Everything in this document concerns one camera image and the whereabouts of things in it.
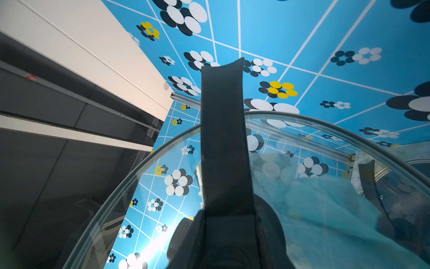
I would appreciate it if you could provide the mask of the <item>light teal microfiber cloth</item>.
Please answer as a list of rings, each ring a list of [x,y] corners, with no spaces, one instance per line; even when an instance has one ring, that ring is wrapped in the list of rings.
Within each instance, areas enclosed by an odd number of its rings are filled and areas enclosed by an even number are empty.
[[[427,269],[413,251],[376,229],[379,210],[345,179],[298,178],[281,152],[202,156],[204,210],[231,218],[240,233],[258,227],[258,212],[275,213],[287,255],[301,269]]]

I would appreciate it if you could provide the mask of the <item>glass pot lid black handle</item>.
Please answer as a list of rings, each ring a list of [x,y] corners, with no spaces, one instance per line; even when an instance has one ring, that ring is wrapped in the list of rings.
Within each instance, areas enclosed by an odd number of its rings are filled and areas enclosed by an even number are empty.
[[[65,268],[429,268],[429,179],[385,143],[245,99],[244,67],[203,67],[199,122],[131,171]]]

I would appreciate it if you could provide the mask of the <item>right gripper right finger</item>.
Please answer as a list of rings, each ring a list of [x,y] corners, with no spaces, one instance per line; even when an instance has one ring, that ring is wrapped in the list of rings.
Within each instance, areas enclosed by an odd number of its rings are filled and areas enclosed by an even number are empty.
[[[258,212],[258,241],[262,269],[295,269],[287,255],[283,228],[275,213]]]

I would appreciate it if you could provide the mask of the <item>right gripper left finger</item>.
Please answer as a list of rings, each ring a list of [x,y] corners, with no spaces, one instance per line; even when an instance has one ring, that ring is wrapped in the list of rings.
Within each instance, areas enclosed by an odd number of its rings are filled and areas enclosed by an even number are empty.
[[[200,210],[194,220],[182,219],[168,247],[167,269],[200,269],[204,253],[205,218]]]

